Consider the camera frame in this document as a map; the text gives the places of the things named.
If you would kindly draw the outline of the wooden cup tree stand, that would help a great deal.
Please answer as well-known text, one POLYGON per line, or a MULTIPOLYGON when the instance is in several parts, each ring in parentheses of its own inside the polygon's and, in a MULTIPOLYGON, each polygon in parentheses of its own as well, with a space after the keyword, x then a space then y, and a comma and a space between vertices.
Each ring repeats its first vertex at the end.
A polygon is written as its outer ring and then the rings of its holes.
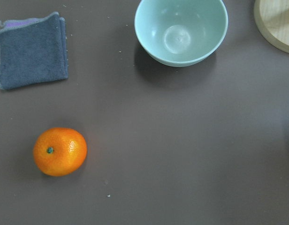
POLYGON ((261 35, 274 47, 289 53, 289 0, 257 0, 253 12, 261 35))

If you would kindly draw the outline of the orange mandarin fruit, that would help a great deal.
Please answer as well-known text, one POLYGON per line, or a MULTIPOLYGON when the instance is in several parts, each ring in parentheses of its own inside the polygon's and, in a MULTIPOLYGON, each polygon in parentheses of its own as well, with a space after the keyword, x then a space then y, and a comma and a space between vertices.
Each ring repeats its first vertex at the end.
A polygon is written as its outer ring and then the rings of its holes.
POLYGON ((87 156, 85 138, 76 130, 54 127, 36 140, 33 158, 41 172, 49 176, 64 176, 76 171, 87 156))

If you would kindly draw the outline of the dark grey folded cloth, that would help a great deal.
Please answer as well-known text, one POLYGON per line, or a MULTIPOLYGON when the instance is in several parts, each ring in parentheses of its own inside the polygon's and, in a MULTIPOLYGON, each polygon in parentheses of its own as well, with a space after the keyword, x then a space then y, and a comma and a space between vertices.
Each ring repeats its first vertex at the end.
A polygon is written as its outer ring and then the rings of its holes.
POLYGON ((0 26, 0 89, 68 78, 66 23, 58 12, 0 26))

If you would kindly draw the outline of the green ceramic bowl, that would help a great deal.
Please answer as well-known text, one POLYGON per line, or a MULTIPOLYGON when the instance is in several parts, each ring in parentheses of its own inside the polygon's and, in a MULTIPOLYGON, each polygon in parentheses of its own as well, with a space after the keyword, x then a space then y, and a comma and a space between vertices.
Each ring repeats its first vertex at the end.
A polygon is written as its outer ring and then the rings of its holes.
POLYGON ((134 27, 153 59, 187 67, 218 49, 228 30, 228 13, 221 0, 142 0, 134 27))

